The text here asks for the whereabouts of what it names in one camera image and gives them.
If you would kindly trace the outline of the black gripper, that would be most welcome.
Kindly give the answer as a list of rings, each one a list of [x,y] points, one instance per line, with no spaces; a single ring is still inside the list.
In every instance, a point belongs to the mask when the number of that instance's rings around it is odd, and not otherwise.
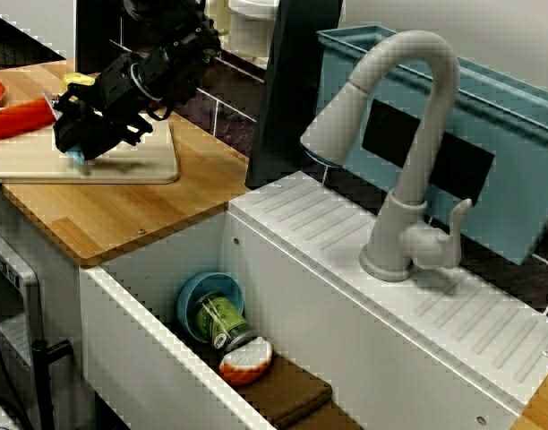
[[[123,54],[93,84],[67,85],[55,103],[60,112],[55,142],[62,153],[79,151],[84,160],[93,160],[120,142],[134,146],[152,131],[140,115],[147,104],[137,85],[140,60],[137,54]]]

